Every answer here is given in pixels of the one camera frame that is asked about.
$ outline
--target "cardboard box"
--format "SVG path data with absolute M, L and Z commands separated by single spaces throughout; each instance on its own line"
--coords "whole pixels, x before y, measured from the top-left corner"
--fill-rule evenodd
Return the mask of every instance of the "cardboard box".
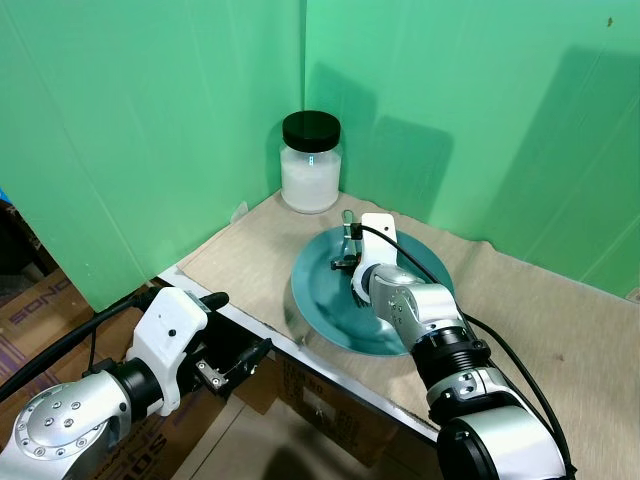
M 93 311 L 64 273 L 55 271 L 0 309 L 0 381 L 4 382 L 55 339 L 88 320 Z M 96 359 L 121 360 L 142 313 L 129 309 L 99 329 Z M 0 446 L 9 438 L 18 412 L 36 393 L 52 385 L 80 379 L 87 368 L 89 340 L 46 373 L 16 392 L 0 410 Z M 258 412 L 276 397 L 274 362 L 265 359 L 256 374 L 236 392 Z M 132 428 L 101 466 L 95 480 L 169 480 L 224 407 L 202 389 L 182 399 L 169 417 L 152 415 Z
M 394 438 L 398 425 L 282 355 L 276 357 L 278 396 L 366 466 Z

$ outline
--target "cable connector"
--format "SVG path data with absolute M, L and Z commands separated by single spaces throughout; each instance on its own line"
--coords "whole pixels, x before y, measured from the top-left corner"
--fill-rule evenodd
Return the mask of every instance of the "cable connector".
M 354 222 L 351 224 L 351 239 L 362 240 L 362 223 Z
M 131 306 L 146 312 L 151 302 L 153 302 L 158 296 L 158 293 L 160 293 L 160 290 L 162 290 L 162 287 L 151 287 L 149 290 L 134 295 L 131 297 Z

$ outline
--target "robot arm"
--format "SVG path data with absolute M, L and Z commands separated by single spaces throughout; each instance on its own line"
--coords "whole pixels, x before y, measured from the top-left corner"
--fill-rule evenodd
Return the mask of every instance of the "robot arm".
M 87 478 L 134 422 L 170 415 L 181 396 L 201 385 L 228 396 L 253 374 L 271 342 L 251 346 L 221 373 L 210 365 L 214 315 L 190 293 L 161 289 L 136 326 L 124 363 L 107 362 L 102 371 L 51 387 L 25 405 L 0 455 L 0 478 Z
M 362 225 L 395 240 L 391 215 L 364 214 Z M 394 247 L 363 231 L 352 289 L 393 325 L 413 356 L 430 418 L 441 426 L 438 458 L 446 479 L 565 477 L 553 437 L 492 366 L 488 345 L 470 331 L 446 287 L 398 267 Z

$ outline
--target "glass jar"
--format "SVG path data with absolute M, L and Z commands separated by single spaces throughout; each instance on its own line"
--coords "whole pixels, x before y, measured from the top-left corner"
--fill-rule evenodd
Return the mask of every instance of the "glass jar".
M 338 199 L 340 122 L 325 112 L 292 113 L 282 122 L 282 198 L 293 210 L 320 213 Z

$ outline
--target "floor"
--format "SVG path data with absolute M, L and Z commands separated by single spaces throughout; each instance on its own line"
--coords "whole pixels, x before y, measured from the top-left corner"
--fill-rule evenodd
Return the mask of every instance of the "floor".
M 441 479 L 435 450 L 399 431 L 367 468 L 277 399 L 265 415 L 232 396 L 173 480 Z

